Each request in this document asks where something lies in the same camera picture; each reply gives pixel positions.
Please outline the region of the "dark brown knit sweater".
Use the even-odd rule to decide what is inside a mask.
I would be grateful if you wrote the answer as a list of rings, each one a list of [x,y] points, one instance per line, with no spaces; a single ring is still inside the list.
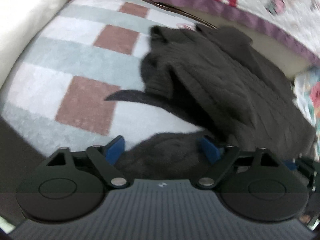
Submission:
[[[231,27],[152,27],[140,65],[145,90],[108,99],[161,107],[202,131],[154,135],[124,152],[116,168],[131,179],[199,178],[210,168],[204,136],[244,151],[267,148],[280,159],[313,157],[316,131],[295,106],[291,82],[251,42]]]

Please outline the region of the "colourful floral fabric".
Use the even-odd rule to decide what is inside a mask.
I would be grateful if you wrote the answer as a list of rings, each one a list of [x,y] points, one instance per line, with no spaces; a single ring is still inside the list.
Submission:
[[[319,66],[314,66],[295,77],[295,104],[319,135]]]

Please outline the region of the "checkered happy dog rug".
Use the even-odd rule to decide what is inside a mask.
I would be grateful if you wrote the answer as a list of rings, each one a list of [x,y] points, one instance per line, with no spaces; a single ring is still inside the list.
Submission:
[[[196,132],[161,108],[107,100],[120,90],[144,89],[140,62],[152,26],[195,23],[140,0],[70,0],[12,68],[1,88],[1,117],[46,156],[118,135],[131,148],[156,133]]]

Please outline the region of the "beige bed base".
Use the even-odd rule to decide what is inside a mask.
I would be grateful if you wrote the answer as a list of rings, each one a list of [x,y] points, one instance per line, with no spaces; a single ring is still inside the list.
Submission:
[[[252,47],[273,62],[290,79],[310,67],[310,62],[302,56],[279,43],[275,39],[250,29],[243,24],[226,20],[220,16],[213,16],[206,12],[180,7],[183,12],[196,16],[215,27],[235,27],[252,39]]]

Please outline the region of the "folded cream white garment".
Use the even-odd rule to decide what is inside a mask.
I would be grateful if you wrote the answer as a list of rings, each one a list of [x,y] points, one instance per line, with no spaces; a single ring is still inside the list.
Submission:
[[[1,85],[31,39],[68,0],[1,0]]]

